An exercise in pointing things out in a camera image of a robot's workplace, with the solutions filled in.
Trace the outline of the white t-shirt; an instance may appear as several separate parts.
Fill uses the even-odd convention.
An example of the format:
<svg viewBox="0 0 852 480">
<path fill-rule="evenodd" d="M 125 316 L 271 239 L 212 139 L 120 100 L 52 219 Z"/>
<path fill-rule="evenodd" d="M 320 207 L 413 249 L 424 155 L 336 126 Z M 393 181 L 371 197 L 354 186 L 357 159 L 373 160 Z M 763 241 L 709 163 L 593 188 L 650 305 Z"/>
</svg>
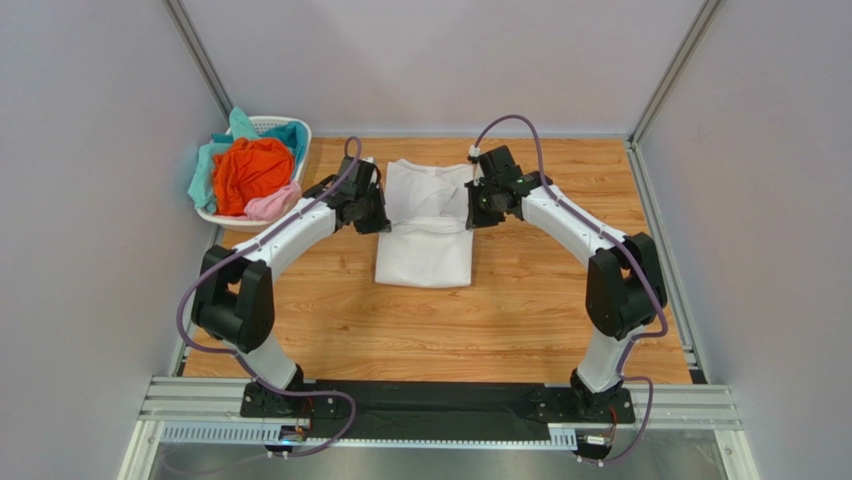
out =
<svg viewBox="0 0 852 480">
<path fill-rule="evenodd" d="M 443 289 L 472 282 L 473 231 L 467 227 L 473 167 L 387 164 L 386 214 L 391 230 L 379 235 L 378 284 Z"/>
</svg>

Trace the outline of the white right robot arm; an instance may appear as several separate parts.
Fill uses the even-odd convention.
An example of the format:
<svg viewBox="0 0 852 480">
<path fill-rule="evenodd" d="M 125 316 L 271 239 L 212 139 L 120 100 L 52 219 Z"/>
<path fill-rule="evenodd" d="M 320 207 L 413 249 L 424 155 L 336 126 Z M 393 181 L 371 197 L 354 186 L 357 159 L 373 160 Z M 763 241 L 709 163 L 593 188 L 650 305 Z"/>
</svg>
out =
<svg viewBox="0 0 852 480">
<path fill-rule="evenodd" d="M 547 233 L 585 267 L 584 305 L 594 331 L 571 386 L 588 400 L 611 395 L 623 382 L 632 346 L 667 303 L 654 240 L 597 220 L 543 173 L 523 173 L 507 146 L 486 152 L 473 146 L 468 159 L 477 168 L 465 185 L 468 228 L 514 216 Z"/>
</svg>

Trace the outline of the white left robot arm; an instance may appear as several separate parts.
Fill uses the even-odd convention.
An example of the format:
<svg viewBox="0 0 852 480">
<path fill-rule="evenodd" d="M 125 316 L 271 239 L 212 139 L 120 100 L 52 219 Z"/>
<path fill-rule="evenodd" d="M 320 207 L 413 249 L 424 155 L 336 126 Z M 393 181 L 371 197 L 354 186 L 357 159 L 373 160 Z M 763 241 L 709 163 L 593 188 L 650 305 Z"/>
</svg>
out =
<svg viewBox="0 0 852 480">
<path fill-rule="evenodd" d="M 371 159 L 345 157 L 337 174 L 308 189 L 269 228 L 231 249 L 210 248 L 185 297 L 192 323 L 275 394 L 298 396 L 302 372 L 272 332 L 274 284 L 309 248 L 346 226 L 362 235 L 390 229 L 381 173 Z"/>
</svg>

